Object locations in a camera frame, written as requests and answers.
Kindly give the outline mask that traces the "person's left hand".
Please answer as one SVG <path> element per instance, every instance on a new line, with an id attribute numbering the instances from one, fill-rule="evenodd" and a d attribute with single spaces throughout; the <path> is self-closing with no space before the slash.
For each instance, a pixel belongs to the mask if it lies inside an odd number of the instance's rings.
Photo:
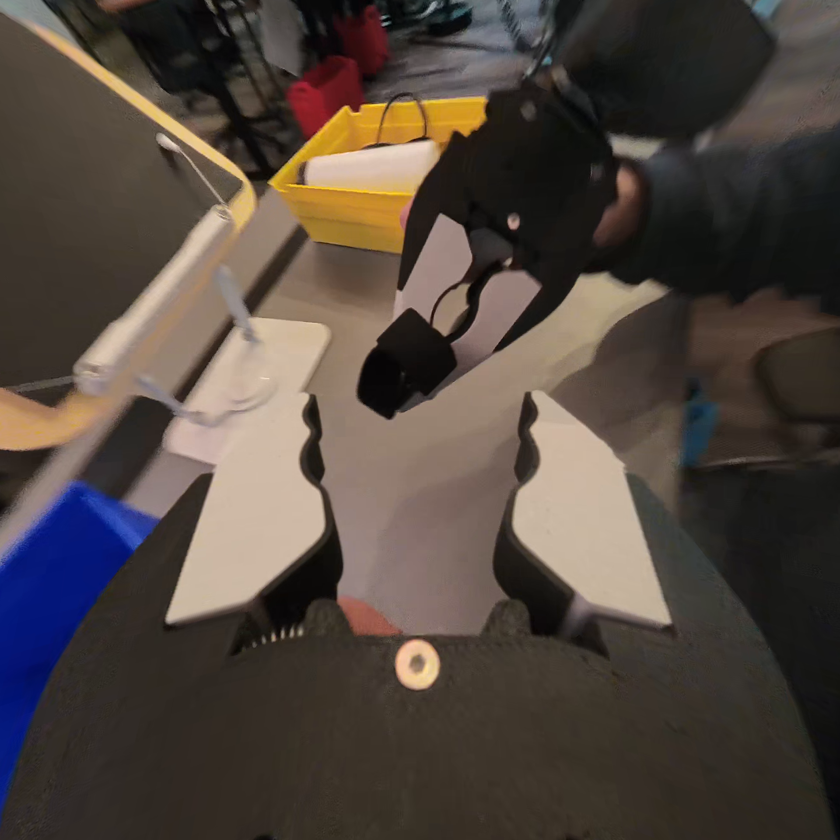
<path id="1" fill-rule="evenodd" d="M 358 598 L 341 596 L 338 605 L 356 636 L 400 636 L 403 631 L 382 613 Z"/>

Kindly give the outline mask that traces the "black board with wooden rim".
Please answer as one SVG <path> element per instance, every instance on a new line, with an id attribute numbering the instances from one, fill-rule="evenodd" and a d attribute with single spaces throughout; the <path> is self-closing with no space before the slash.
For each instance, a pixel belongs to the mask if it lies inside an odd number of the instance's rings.
<path id="1" fill-rule="evenodd" d="M 50 32 L 2 15 L 2 450 L 115 414 L 256 210 L 244 173 Z"/>

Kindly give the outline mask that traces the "white roll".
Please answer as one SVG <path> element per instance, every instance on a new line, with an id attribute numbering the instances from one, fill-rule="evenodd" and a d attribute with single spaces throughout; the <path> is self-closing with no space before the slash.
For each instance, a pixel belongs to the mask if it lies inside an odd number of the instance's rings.
<path id="1" fill-rule="evenodd" d="M 441 146 L 433 140 L 413 140 L 320 155 L 299 165 L 296 183 L 357 192 L 413 194 L 441 152 Z"/>

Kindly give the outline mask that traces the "black mesh chair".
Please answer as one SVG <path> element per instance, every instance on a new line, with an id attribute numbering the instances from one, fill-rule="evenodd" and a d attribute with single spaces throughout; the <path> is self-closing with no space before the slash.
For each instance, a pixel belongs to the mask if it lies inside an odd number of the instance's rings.
<path id="1" fill-rule="evenodd" d="M 761 350 L 753 371 L 781 421 L 794 425 L 839 424 L 839 328 L 786 339 Z"/>

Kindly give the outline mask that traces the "large blue bin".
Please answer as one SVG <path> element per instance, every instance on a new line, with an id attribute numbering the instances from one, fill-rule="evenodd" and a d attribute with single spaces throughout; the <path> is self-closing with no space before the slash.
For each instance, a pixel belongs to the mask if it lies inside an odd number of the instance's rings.
<path id="1" fill-rule="evenodd" d="M 158 521 L 74 481 L 2 557 L 2 804 L 52 669 Z"/>

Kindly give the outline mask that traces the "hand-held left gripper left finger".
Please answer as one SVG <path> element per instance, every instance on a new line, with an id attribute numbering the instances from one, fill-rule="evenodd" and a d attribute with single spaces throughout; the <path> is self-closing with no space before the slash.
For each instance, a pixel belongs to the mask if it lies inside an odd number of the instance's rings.
<path id="1" fill-rule="evenodd" d="M 288 628 L 337 597 L 343 557 L 321 437 L 317 398 L 305 392 L 277 395 L 244 420 L 213 472 L 168 625 L 241 614 Z"/>

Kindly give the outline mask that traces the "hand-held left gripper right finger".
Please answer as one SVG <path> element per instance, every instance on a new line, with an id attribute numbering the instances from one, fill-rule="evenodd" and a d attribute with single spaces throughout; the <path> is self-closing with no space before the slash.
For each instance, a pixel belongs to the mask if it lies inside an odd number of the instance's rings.
<path id="1" fill-rule="evenodd" d="M 622 460 L 543 392 L 523 397 L 518 441 L 492 563 L 531 630 L 584 631 L 604 619 L 671 628 Z"/>

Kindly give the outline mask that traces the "yellow bin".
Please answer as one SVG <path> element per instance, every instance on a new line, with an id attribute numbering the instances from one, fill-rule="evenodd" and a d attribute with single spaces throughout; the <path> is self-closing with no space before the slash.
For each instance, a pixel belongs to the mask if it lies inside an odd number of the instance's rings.
<path id="1" fill-rule="evenodd" d="M 413 194 L 357 192 L 296 183 L 298 167 L 313 157 L 360 151 L 382 141 L 401 144 L 427 134 L 444 148 L 455 132 L 469 134 L 485 120 L 487 97 L 447 98 L 417 104 L 397 101 L 389 108 L 368 103 L 338 111 L 269 180 L 291 214 L 314 242 L 399 255 L 401 215 Z"/>

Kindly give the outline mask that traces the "red bin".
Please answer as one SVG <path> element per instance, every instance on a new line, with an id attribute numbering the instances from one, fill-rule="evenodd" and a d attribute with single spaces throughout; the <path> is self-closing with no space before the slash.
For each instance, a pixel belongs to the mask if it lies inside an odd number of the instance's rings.
<path id="1" fill-rule="evenodd" d="M 343 53 L 351 58 L 362 78 L 372 80 L 390 63 L 392 52 L 379 8 L 368 3 L 356 12 L 334 15 Z"/>
<path id="2" fill-rule="evenodd" d="M 361 70 L 347 56 L 328 56 L 292 83 L 287 104 L 304 140 L 310 140 L 340 110 L 364 104 Z"/>

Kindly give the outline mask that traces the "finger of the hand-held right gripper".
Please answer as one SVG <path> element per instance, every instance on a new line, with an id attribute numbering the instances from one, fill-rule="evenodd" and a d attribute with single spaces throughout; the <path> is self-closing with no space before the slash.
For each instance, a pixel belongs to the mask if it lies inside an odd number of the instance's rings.
<path id="1" fill-rule="evenodd" d="M 465 310 L 449 334 L 456 364 L 447 381 L 487 361 L 541 289 L 525 270 L 506 269 L 470 283 Z"/>
<path id="2" fill-rule="evenodd" d="M 510 242 L 480 227 L 465 227 L 440 213 L 425 240 L 410 244 L 405 236 L 401 256 L 401 311 L 414 310 L 431 322 L 441 298 L 471 273 L 499 266 L 510 258 Z"/>

